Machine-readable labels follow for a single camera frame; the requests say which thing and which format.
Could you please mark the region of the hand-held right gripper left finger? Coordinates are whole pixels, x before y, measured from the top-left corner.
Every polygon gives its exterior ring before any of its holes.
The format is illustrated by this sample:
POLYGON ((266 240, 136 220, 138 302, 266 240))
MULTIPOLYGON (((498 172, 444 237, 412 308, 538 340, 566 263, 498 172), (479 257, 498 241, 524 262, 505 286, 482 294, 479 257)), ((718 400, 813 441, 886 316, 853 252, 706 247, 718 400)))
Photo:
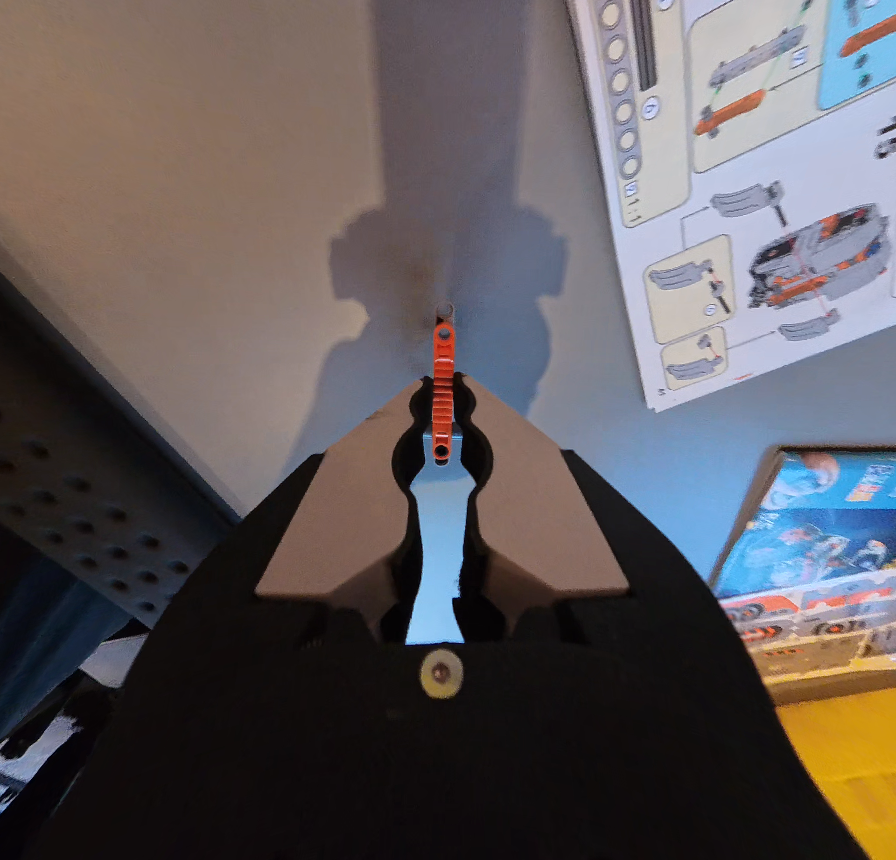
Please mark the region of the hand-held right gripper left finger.
POLYGON ((423 572, 417 500, 433 382, 412 382, 322 454, 255 594, 359 612, 406 642, 423 572))

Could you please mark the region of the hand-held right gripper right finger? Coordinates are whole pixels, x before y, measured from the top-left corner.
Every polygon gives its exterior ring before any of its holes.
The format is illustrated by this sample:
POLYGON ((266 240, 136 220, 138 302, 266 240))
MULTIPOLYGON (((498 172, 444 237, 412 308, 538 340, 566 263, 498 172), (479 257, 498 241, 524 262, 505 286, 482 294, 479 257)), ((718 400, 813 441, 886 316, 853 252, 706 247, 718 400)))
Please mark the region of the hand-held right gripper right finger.
POLYGON ((559 445, 467 374, 454 376, 461 465, 473 482, 454 616, 498 642, 535 608, 623 597, 630 583, 559 445))

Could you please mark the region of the orange and grey brick assembly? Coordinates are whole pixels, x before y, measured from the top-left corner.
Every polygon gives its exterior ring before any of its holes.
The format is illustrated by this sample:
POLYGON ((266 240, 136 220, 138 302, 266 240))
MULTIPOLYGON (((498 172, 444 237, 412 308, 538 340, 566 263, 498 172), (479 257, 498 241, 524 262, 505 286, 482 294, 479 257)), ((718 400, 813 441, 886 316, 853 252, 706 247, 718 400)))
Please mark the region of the orange and grey brick assembly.
POLYGON ((442 302, 435 308, 432 335, 431 443, 434 463, 442 468, 450 463, 454 445, 462 440, 462 429, 454 415, 454 374, 456 333, 454 305, 442 302))

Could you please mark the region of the dark perforated metal beam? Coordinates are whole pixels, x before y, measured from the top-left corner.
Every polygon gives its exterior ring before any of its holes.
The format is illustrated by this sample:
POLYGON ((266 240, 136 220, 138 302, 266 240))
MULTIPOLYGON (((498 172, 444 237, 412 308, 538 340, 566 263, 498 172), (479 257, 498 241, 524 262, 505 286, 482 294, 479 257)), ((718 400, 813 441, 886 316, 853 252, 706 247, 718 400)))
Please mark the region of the dark perforated metal beam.
POLYGON ((153 628, 234 513, 2 278, 2 524, 153 628))

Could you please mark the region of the blue toy set box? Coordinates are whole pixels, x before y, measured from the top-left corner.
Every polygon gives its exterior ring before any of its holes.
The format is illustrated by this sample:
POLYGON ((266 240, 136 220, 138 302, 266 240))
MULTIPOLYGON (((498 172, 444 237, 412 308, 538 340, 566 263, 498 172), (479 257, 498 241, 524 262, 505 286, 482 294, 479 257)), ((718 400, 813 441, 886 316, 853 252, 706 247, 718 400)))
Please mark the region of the blue toy set box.
POLYGON ((777 706, 894 687, 894 446, 771 447, 709 584, 777 706))

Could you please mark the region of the yellow box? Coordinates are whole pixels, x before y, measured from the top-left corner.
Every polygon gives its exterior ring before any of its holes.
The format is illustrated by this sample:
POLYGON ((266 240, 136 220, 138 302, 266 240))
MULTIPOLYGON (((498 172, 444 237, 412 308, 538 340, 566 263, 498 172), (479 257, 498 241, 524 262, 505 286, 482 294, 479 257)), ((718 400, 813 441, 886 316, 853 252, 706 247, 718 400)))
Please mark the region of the yellow box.
POLYGON ((778 718, 815 784, 872 859, 895 857, 895 690, 805 701, 778 718))

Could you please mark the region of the building instruction booklet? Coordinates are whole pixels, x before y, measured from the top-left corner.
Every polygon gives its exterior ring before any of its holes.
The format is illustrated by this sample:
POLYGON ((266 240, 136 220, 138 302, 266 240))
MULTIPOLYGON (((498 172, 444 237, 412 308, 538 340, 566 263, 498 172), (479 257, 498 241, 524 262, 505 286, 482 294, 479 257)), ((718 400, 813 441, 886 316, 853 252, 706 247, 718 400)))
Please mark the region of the building instruction booklet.
POLYGON ((894 326, 895 0, 566 0, 646 405, 894 326))

